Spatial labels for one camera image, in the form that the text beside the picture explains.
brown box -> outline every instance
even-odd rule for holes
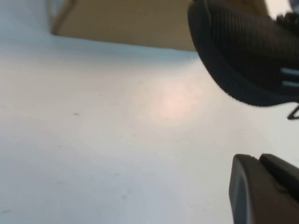
[[[187,21],[190,0],[48,0],[55,35],[194,50]],[[267,14],[264,0],[223,0]]]

